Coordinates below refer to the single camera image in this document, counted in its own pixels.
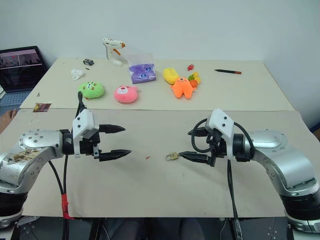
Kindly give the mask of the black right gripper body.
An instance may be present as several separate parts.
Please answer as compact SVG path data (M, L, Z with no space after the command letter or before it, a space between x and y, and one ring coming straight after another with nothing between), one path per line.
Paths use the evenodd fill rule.
M206 138L209 144L209 152L211 156L208 158L208 164L214 167L216 158L224 158L227 155L226 141L222 138L222 133L216 129L209 133Z

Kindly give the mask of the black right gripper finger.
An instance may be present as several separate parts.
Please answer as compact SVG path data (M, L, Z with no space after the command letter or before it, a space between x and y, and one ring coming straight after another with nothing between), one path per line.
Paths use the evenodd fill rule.
M198 127L195 130L190 130L187 134L195 137L207 137L208 131L205 129L205 127Z
M183 151L178 154L180 157L185 158L191 162L208 164L208 155L198 153L196 151Z

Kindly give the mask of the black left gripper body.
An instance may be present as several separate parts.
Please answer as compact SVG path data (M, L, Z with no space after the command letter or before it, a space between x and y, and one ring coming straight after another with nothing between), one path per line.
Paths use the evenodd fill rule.
M94 159L100 158L100 135L99 132L94 133L91 137L83 137L79 142L80 153L86 156L93 156Z

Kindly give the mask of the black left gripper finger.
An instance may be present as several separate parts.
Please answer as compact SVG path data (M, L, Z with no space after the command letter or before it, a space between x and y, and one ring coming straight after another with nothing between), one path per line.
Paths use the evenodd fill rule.
M119 158L122 158L128 154L130 154L132 151L127 150L127 149L116 149L116 150L111 150L110 152L106 153L99 153L99 161L100 162L105 162L105 161L112 161L112 160L117 160Z
M99 125L99 132L105 133L105 134L114 134L118 132L125 131L126 129L119 125L113 125L113 124L100 124Z

